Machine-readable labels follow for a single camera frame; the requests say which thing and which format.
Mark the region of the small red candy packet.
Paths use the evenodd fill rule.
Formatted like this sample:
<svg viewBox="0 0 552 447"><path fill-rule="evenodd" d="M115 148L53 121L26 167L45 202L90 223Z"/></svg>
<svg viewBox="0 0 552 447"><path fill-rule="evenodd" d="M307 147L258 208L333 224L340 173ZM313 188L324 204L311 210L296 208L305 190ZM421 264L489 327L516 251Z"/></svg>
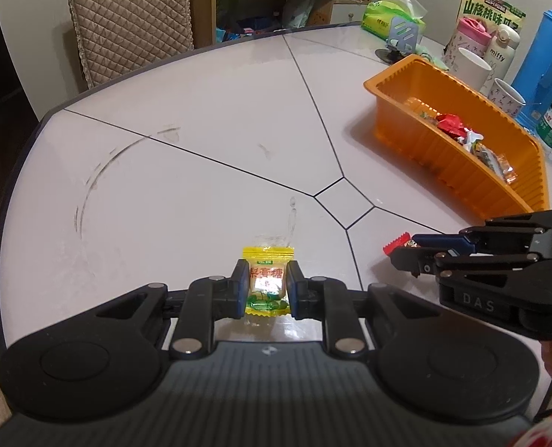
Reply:
<svg viewBox="0 0 552 447"><path fill-rule="evenodd" d="M385 245L383 247L383 253L386 255L390 255L391 252L400 247L415 248L418 247L418 244L408 232L404 232L403 234L389 242L387 245Z"/></svg>

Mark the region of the yellow green candy packet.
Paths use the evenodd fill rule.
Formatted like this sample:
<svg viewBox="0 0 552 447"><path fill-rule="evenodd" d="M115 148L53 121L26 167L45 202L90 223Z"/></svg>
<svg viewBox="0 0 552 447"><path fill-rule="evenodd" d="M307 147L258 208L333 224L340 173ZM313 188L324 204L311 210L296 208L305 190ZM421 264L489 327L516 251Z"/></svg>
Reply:
<svg viewBox="0 0 552 447"><path fill-rule="evenodd" d="M294 259L294 248L282 236L262 236L242 251L250 269L247 315L274 318L290 313L286 267Z"/></svg>

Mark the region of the red gold green snack packet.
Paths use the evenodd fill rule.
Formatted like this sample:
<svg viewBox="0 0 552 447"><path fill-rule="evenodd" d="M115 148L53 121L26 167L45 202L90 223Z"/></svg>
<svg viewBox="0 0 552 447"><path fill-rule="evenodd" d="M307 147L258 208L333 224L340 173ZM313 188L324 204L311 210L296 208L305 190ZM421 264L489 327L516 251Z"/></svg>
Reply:
<svg viewBox="0 0 552 447"><path fill-rule="evenodd" d="M517 173L513 166L509 163L504 155L496 155L496 160L501 170L504 182L506 182L507 185L513 184L517 179Z"/></svg>

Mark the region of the silver green snack bag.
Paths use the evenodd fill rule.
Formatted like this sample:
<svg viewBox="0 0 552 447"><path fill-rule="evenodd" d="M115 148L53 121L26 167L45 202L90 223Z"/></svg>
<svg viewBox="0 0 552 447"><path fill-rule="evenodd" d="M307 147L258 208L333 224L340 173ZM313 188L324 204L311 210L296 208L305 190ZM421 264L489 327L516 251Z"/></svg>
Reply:
<svg viewBox="0 0 552 447"><path fill-rule="evenodd" d="M470 128L466 128L465 132L466 136L461 140L465 151L474 155L475 158L478 158L480 162L483 162L484 165L495 172L496 175L501 175L502 170L498 158L495 153L483 143L484 136Z"/></svg>

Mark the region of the red square snack packet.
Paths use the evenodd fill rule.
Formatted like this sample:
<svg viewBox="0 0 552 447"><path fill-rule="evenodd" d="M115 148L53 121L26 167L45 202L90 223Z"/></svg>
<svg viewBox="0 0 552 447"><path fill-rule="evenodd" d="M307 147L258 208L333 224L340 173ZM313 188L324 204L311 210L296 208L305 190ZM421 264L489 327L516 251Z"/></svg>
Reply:
<svg viewBox="0 0 552 447"><path fill-rule="evenodd" d="M459 116L455 114L439 114L435 117L437 127L449 137L460 140L467 137L467 131Z"/></svg>

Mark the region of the clear amber candy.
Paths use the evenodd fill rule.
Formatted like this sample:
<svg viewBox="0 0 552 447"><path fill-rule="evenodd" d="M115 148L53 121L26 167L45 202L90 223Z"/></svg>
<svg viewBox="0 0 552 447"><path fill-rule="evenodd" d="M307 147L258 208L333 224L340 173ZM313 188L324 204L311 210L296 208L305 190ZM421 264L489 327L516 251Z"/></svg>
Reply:
<svg viewBox="0 0 552 447"><path fill-rule="evenodd" d="M404 105L423 119L435 119L439 115L439 112L432 108L432 106L429 106L429 104L416 97L409 97L404 102Z"/></svg>

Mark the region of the orange plastic tray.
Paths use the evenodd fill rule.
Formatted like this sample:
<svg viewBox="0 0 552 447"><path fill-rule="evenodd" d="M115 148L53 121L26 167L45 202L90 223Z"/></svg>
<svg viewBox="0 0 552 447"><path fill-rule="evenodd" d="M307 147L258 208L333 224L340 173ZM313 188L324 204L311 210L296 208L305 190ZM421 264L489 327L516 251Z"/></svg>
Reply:
<svg viewBox="0 0 552 447"><path fill-rule="evenodd" d="M549 209L549 187L541 145L496 105L458 79L418 56L392 65L364 83L376 98L373 133L396 155L418 164L480 219ZM484 136L495 155L504 155L517 173L511 185L465 151L404 102L416 97L439 114L455 114L465 128Z"/></svg>

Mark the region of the patterned white cup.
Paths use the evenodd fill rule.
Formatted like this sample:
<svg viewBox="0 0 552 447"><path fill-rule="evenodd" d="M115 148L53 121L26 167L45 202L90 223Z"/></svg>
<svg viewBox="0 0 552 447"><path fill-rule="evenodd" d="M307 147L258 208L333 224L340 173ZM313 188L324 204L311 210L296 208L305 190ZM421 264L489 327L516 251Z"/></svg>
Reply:
<svg viewBox="0 0 552 447"><path fill-rule="evenodd" d="M526 105L526 100L511 85L499 78L494 78L488 100L511 118L516 118Z"/></svg>

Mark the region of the blue thermos jug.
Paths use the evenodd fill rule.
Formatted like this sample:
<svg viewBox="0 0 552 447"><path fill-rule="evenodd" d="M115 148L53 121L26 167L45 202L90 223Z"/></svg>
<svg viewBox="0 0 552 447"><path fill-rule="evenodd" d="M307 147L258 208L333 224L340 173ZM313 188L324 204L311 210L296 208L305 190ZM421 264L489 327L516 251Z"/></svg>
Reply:
<svg viewBox="0 0 552 447"><path fill-rule="evenodd" d="M516 121L534 130L552 104L552 9L543 18L511 86L523 97Z"/></svg>

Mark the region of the white mug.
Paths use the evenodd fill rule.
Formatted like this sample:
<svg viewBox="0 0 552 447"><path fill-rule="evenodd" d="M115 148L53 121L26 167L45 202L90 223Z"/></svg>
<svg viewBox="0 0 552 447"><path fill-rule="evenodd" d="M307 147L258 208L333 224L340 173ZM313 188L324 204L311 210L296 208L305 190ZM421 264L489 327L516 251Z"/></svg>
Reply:
<svg viewBox="0 0 552 447"><path fill-rule="evenodd" d="M481 91L491 73L489 63L465 47L458 48L448 67L451 75L476 92Z"/></svg>

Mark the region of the pink lid cup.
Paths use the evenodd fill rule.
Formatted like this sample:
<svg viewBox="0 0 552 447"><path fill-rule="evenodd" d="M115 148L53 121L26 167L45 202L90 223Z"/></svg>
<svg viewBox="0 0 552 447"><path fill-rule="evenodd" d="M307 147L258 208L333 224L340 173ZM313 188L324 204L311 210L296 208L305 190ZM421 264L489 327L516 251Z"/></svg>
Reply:
<svg viewBox="0 0 552 447"><path fill-rule="evenodd" d="M446 46L442 61L447 67L453 65L461 47L483 58L490 41L491 34L480 21L471 17L461 17Z"/></svg>

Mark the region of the green cloth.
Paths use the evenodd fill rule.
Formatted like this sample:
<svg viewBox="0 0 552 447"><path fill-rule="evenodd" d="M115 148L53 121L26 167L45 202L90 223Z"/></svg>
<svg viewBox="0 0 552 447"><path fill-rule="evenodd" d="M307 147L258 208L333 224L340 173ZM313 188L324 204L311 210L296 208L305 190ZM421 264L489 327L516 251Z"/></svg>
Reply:
<svg viewBox="0 0 552 447"><path fill-rule="evenodd" d="M440 58L431 54L427 48L420 47L416 54L444 72L449 70L449 67Z"/></svg>

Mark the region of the grey phone stand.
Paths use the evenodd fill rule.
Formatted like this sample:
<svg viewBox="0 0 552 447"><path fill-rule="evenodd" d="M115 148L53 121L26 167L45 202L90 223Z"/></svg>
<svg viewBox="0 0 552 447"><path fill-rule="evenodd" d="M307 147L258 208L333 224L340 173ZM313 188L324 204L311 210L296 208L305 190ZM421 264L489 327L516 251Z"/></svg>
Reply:
<svg viewBox="0 0 552 447"><path fill-rule="evenodd" d="M393 17L385 47L375 51L376 57L385 64L395 64L415 52L418 40L419 27L416 23L401 16Z"/></svg>

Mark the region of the green tissue pack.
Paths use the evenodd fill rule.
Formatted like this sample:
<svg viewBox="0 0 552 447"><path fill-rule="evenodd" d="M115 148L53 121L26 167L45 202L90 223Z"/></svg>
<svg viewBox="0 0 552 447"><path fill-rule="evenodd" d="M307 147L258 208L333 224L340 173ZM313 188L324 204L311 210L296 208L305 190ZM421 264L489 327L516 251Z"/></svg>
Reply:
<svg viewBox="0 0 552 447"><path fill-rule="evenodd" d="M428 10L418 0L372 1L365 9L361 27L376 37L387 39L392 20L400 18L403 21L415 23L418 26L418 35L422 35L425 31L423 19L427 14Z"/></svg>

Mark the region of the beige quilted chair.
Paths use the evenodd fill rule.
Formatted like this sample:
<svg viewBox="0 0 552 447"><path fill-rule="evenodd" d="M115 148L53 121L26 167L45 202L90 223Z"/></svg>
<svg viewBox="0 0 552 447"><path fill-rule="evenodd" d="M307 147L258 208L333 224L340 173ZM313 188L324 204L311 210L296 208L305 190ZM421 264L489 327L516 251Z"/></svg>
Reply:
<svg viewBox="0 0 552 447"><path fill-rule="evenodd" d="M190 0L67 0L92 89L194 48Z"/></svg>

